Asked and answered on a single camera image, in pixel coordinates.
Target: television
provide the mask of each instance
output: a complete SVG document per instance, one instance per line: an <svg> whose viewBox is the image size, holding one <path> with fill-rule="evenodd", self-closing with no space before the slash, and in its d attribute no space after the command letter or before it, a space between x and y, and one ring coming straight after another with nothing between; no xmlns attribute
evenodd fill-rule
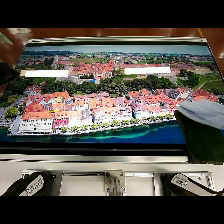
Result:
<svg viewBox="0 0 224 224"><path fill-rule="evenodd" d="M176 106L224 95L202 38L30 40L16 70L0 103L8 153L186 155Z"/></svg>

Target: water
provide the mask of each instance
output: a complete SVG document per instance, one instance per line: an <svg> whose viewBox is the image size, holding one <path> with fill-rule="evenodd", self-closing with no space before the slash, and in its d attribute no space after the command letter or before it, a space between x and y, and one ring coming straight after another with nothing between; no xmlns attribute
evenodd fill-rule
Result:
<svg viewBox="0 0 224 224"><path fill-rule="evenodd" d="M7 136L7 128L0 128L0 141L185 144L183 132L176 121L73 136Z"/></svg>

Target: waterfront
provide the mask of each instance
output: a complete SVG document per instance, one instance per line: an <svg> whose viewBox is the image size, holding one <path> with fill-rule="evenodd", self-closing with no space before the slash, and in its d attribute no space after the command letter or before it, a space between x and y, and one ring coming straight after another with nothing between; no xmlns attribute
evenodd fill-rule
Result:
<svg viewBox="0 0 224 224"><path fill-rule="evenodd" d="M0 128L0 141L60 142L60 143L143 143L185 144L184 135L176 121L154 123L137 127L108 130L72 136L7 136L7 128Z"/></svg>

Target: sky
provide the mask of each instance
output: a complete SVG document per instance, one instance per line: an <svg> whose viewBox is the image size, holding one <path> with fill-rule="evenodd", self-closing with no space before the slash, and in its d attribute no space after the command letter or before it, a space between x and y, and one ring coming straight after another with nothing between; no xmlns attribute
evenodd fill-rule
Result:
<svg viewBox="0 0 224 224"><path fill-rule="evenodd" d="M24 51L76 51L84 53L117 51L124 53L167 53L211 55L207 46L197 45L67 45L26 47Z"/></svg>

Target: tv screen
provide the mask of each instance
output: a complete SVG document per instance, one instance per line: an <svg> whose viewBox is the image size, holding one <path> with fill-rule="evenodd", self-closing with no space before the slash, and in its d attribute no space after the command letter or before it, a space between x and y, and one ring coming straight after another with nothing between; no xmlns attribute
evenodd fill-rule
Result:
<svg viewBox="0 0 224 224"><path fill-rule="evenodd" d="M16 69L0 103L2 142L185 144L176 106L224 94L199 44L32 46Z"/></svg>

